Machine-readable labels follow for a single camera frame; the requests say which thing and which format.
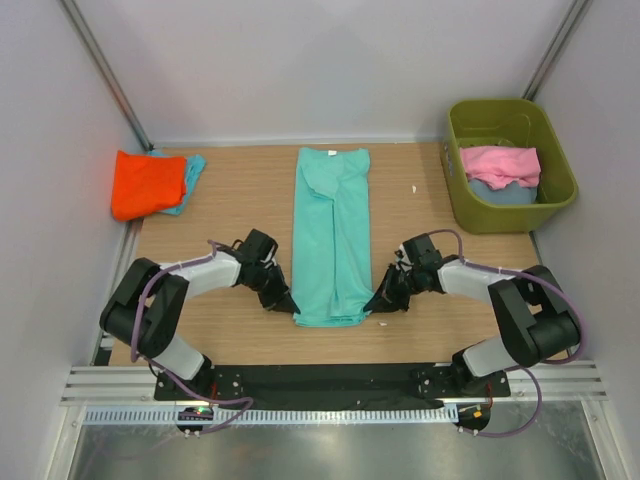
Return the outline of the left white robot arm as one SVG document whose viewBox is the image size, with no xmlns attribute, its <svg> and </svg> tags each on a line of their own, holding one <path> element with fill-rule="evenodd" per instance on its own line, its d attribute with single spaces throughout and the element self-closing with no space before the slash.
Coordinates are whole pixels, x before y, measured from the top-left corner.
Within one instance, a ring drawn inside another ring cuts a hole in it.
<svg viewBox="0 0 640 480">
<path fill-rule="evenodd" d="M 164 384 L 177 380 L 189 399 L 213 396 L 211 360 L 177 333 L 186 300 L 239 285 L 254 291 L 267 311 L 297 314 L 276 260 L 278 243 L 253 229 L 231 245 L 212 241 L 202 257 L 159 264 L 146 257 L 133 261 L 107 301 L 101 329 L 126 344 L 133 360 L 142 357 L 160 368 Z"/>
</svg>

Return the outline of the teal t shirt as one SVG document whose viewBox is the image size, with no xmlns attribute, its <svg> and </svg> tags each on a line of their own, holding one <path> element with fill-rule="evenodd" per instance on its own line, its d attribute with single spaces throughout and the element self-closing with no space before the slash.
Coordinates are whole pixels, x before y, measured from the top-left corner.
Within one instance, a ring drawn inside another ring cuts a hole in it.
<svg viewBox="0 0 640 480">
<path fill-rule="evenodd" d="M 296 165 L 292 297 L 300 327 L 351 327 L 372 299 L 370 156 L 299 150 Z"/>
</svg>

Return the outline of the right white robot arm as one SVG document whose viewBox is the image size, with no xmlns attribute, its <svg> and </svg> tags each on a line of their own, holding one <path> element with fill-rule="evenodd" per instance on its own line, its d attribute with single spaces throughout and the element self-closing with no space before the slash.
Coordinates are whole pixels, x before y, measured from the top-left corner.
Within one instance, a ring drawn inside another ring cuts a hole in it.
<svg viewBox="0 0 640 480">
<path fill-rule="evenodd" d="M 365 313 L 408 311 L 423 292 L 461 295 L 489 305 L 499 334 L 452 356 L 450 381 L 464 396 L 480 396 L 500 372 L 539 363 L 572 361 L 556 356 L 581 349 L 582 318 L 552 272 L 534 265 L 524 270 L 482 265 L 468 260 L 463 246 L 443 256 L 430 232 L 403 242 L 395 252 Z"/>
</svg>

